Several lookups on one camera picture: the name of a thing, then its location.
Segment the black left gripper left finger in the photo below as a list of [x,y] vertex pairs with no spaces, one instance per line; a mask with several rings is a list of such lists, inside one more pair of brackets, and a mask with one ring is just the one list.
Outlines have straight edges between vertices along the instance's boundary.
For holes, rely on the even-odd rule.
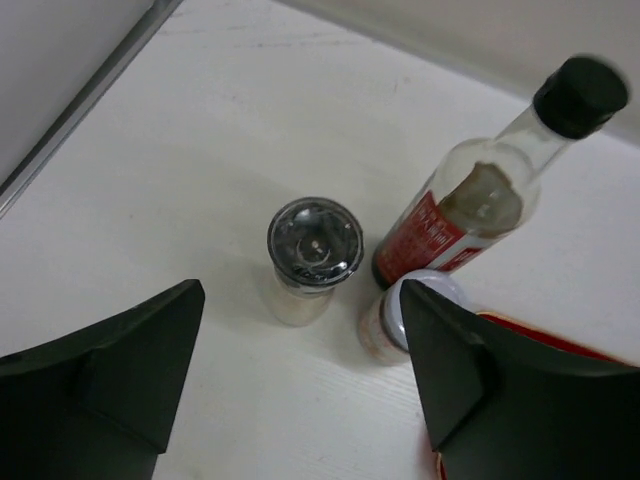
[[4,479],[150,479],[171,432],[205,303],[189,279],[1,359]]

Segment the white-lid spice jar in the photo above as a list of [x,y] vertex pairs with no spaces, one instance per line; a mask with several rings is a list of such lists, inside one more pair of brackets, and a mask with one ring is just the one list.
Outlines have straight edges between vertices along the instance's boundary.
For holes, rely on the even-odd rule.
[[402,365],[410,360],[400,305],[404,280],[417,280],[457,305],[470,306],[460,285],[444,273],[422,269],[401,277],[372,303],[358,322],[361,345],[375,361],[386,366]]

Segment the clear-cap salt grinder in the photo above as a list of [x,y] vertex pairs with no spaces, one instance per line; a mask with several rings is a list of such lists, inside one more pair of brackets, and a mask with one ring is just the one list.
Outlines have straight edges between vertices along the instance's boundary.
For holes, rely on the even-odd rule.
[[293,200],[272,218],[266,235],[273,277],[266,291],[272,314],[291,327],[311,324],[335,289],[359,268],[362,227],[340,203],[317,196]]

